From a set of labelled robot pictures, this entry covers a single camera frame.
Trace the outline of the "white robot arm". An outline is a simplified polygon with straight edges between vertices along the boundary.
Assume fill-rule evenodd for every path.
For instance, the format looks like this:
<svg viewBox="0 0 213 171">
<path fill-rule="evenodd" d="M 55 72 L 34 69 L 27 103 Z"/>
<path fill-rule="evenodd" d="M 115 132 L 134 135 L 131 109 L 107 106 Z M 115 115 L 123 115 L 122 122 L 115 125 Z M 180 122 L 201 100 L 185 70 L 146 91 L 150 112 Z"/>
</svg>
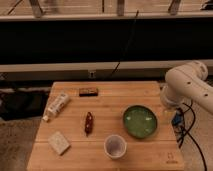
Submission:
<svg viewBox="0 0 213 171">
<path fill-rule="evenodd" d="M 185 98 L 213 114 L 213 87 L 205 82 L 207 76 L 208 68 L 201 61 L 188 62 L 166 72 L 165 85 L 160 92 L 165 123 L 171 123 Z"/>
</svg>

